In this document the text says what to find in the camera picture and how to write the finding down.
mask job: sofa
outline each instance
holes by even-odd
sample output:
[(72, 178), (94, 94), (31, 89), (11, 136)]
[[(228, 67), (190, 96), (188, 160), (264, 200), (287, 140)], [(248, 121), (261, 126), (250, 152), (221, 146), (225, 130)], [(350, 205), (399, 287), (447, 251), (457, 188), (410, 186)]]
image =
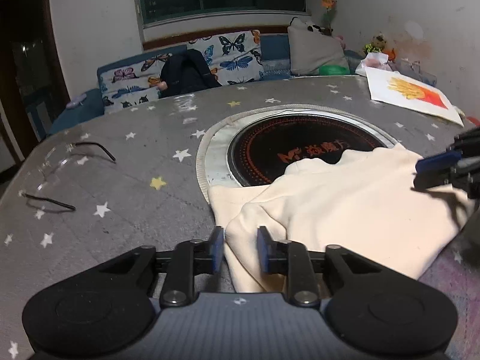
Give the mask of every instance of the sofa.
[[(290, 73), (290, 46), (289, 37), (287, 34), (259, 34), (261, 48), (261, 65), (263, 72), (258, 80), (281, 80), (291, 78)], [(122, 59), (105, 66), (101, 66), (97, 70), (98, 88), (90, 89), (86, 92), (86, 98), (76, 108), (66, 109), (54, 121), (49, 130), (49, 134), (55, 134), (61, 130), (71, 128), (79, 123), (86, 122), (94, 117), (102, 116), (105, 113), (104, 97), (101, 88), (104, 86), (103, 76), (107, 72), (114, 71), (124, 67), (141, 64), (149, 59), (162, 54), (177, 54), (185, 51), (188, 47), (194, 44), (187, 42), (186, 44), (179, 44), (153, 51), (144, 52), (143, 54), (135, 55), (126, 59)], [(359, 56), (354, 52), (347, 53), (350, 68), (357, 66)]]

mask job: butterfly print cushion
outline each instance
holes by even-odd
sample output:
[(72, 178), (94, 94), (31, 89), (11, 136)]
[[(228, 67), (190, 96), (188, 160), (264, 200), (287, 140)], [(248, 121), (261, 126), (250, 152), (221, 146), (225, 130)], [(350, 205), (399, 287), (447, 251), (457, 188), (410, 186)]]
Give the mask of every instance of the butterfly print cushion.
[(161, 92), (157, 87), (141, 89), (138, 86), (129, 86), (120, 88), (115, 92), (106, 93), (102, 99), (105, 113), (111, 114), (124, 108), (158, 100), (160, 96)]
[(130, 86), (144, 86), (143, 80), (150, 76), (160, 76), (165, 62), (170, 57), (171, 54), (158, 54), (136, 64), (106, 71), (100, 76), (100, 90), (102, 93), (116, 91), (120, 87), (126, 86), (124, 85), (125, 81), (129, 81), (128, 85)]
[(250, 83), (263, 73), (260, 31), (242, 31), (192, 40), (187, 48), (202, 53), (222, 85)]

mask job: doorway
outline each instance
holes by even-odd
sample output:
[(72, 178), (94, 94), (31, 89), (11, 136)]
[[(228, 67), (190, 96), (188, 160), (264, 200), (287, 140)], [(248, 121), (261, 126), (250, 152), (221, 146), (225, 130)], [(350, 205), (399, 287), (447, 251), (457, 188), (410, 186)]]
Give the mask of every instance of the doorway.
[(7, 147), (18, 166), (70, 101), (50, 16), (50, 0), (0, 0), (0, 102)]

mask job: eyeglass temple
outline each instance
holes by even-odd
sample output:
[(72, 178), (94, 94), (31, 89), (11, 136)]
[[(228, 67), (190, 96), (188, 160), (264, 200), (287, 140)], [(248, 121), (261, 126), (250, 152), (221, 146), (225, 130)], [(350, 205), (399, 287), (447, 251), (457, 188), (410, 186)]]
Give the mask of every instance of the eyeglass temple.
[(74, 146), (90, 146), (90, 145), (94, 145), (94, 146), (98, 146), (100, 149), (102, 149), (109, 157), (110, 159), (113, 161), (113, 162), (117, 162), (117, 159), (107, 150), (105, 149), (105, 147), (103, 145), (101, 145), (100, 143), (96, 143), (96, 142), (76, 142), (76, 143), (73, 143)]
[(42, 202), (53, 203), (53, 204), (56, 204), (56, 205), (64, 207), (64, 208), (68, 208), (71, 211), (76, 211), (76, 209), (77, 209), (75, 206), (71, 206), (69, 204), (59, 202), (58, 200), (53, 200), (53, 199), (50, 199), (50, 198), (41, 198), (41, 197), (38, 197), (38, 196), (30, 195), (29, 193), (23, 193), (22, 195), (25, 196), (28, 199), (40, 200)]

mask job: black glass cooktop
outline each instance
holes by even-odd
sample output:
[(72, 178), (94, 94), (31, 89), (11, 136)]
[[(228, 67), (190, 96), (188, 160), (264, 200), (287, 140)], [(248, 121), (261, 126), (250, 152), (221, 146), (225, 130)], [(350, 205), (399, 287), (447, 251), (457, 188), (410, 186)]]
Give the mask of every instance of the black glass cooktop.
[(272, 183), (303, 158), (336, 164), (346, 149), (365, 152), (376, 147), (385, 145), (347, 122), (319, 115), (273, 116), (241, 130), (227, 158), (234, 177), (247, 187)]

